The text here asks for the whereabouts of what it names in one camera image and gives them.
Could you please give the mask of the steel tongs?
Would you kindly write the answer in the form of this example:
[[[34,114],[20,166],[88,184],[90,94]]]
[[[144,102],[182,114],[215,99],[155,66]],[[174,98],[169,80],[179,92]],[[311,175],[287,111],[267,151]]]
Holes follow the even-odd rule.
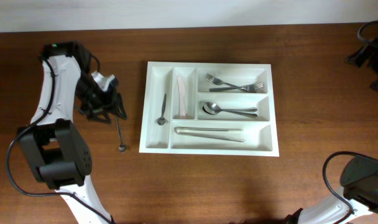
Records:
[[[193,127],[175,127],[174,132],[177,135],[183,136],[193,136],[198,138],[208,138],[208,139],[217,139],[222,141],[231,141],[231,142],[245,142],[245,139],[215,135],[213,132],[241,132],[242,129],[229,129],[229,128],[193,128]]]

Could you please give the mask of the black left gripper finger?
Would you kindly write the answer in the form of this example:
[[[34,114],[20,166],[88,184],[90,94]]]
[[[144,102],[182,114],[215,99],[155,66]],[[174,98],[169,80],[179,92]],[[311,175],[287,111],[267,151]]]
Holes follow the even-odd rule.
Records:
[[[111,124],[111,118],[106,112],[102,113],[90,113],[86,115],[87,120],[99,122],[99,123],[105,123],[105,124]]]
[[[114,100],[114,111],[115,115],[123,120],[127,119],[127,114],[124,109],[122,97],[120,93],[116,94],[115,100]]]

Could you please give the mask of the small steel teaspoon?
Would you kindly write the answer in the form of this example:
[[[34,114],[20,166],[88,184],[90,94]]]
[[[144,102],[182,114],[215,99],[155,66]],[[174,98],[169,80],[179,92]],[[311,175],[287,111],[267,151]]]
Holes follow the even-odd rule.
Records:
[[[159,126],[162,126],[167,122],[166,118],[164,117],[164,113],[165,113],[165,109],[166,109],[166,103],[167,103],[167,94],[165,93],[164,97],[163,97],[163,102],[162,102],[161,115],[157,119],[157,124]]]
[[[116,126],[117,126],[117,129],[118,129],[118,135],[119,135],[119,141],[120,141],[120,145],[119,145],[118,149],[119,149],[120,153],[125,153],[126,145],[124,144],[124,141],[123,141],[121,124],[120,124],[118,116],[115,116],[115,122],[116,122]]]

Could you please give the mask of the pink plastic knife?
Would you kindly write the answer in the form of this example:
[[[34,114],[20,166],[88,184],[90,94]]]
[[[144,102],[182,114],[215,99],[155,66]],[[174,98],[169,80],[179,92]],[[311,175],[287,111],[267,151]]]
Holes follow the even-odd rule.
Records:
[[[179,117],[180,119],[185,119],[187,112],[185,109],[185,96],[186,96],[186,89],[183,78],[181,76],[177,77],[178,83],[178,94],[179,94]]]

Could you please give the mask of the steel fork angled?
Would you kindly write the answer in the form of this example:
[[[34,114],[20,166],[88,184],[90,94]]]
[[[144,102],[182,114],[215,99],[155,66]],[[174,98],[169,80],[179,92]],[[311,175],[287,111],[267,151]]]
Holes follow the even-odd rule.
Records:
[[[238,86],[236,86],[236,85],[232,85],[232,84],[230,84],[230,83],[226,83],[226,82],[220,80],[219,78],[216,78],[216,77],[210,75],[209,73],[207,73],[207,74],[205,75],[205,78],[206,78],[210,83],[212,83],[212,84],[214,84],[214,85],[227,85],[228,87],[238,87]]]

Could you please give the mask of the steel fork straight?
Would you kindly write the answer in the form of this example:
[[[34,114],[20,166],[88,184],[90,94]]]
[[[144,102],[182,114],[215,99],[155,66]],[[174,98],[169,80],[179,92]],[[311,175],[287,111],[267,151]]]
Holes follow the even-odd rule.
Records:
[[[253,83],[250,85],[244,85],[239,87],[227,87],[227,88],[210,88],[209,92],[221,92],[221,91],[231,91],[231,90],[240,90],[245,92],[255,92],[256,90],[263,88],[264,83]]]

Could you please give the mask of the steel tablespoon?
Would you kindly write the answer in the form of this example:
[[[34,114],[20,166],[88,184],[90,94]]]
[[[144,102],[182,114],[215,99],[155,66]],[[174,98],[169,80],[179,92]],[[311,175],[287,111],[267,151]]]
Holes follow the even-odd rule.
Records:
[[[206,104],[202,106],[202,110],[205,113],[216,115],[220,112],[240,112],[240,113],[255,113],[257,112],[257,108],[246,108],[246,109],[217,109],[217,108],[210,108]]]
[[[245,109],[222,109],[216,103],[206,102],[203,104],[203,110],[212,115],[217,115],[221,112],[232,113],[240,116],[245,116],[248,118],[257,118],[256,114],[257,108],[245,108]]]

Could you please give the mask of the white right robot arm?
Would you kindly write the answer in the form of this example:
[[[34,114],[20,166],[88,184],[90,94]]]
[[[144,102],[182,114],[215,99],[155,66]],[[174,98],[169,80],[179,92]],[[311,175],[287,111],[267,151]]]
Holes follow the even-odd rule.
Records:
[[[348,56],[346,63],[361,67],[364,62],[378,75],[378,38],[365,39],[362,33],[378,21],[362,25],[357,38],[363,46]],[[378,92],[378,79],[370,88]],[[337,156],[352,156],[346,164],[339,180],[340,188],[334,190],[326,175],[327,166]],[[299,208],[287,215],[283,223],[350,223],[355,218],[378,213],[378,159],[358,152],[338,151],[331,154],[322,167],[323,181],[329,190],[329,197],[310,208]]]

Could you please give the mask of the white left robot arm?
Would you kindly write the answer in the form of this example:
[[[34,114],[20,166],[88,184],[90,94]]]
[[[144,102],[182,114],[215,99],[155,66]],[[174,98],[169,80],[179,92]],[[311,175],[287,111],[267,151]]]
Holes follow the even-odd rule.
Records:
[[[79,41],[45,45],[40,60],[44,80],[39,104],[30,124],[13,140],[37,182],[61,196],[78,223],[114,223],[104,209],[91,180],[90,149],[73,123],[75,100],[90,121],[111,123],[126,119],[118,80],[91,72],[96,57]]]

